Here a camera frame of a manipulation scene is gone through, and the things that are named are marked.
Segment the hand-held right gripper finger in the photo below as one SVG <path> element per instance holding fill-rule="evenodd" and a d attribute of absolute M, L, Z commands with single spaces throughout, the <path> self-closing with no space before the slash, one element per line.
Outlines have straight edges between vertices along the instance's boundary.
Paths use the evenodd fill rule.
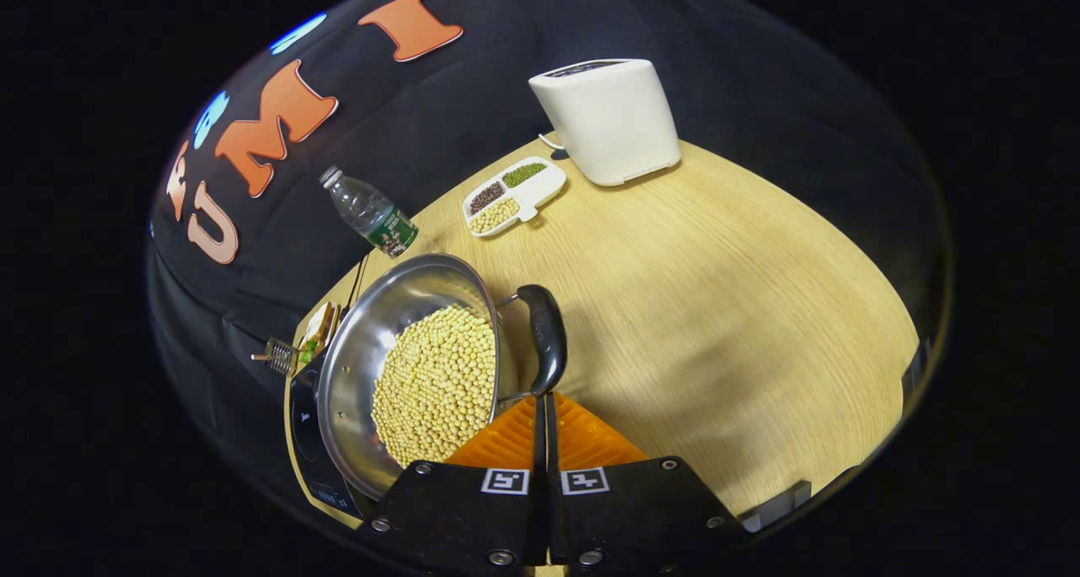
<path fill-rule="evenodd" d="M 742 522 L 680 456 L 566 470 L 546 395 L 546 544 L 567 574 L 720 574 Z"/>
<path fill-rule="evenodd" d="M 404 574 L 531 574 L 548 553 L 546 400 L 521 401 L 478 442 L 508 442 L 525 468 L 416 461 L 359 528 Z"/>

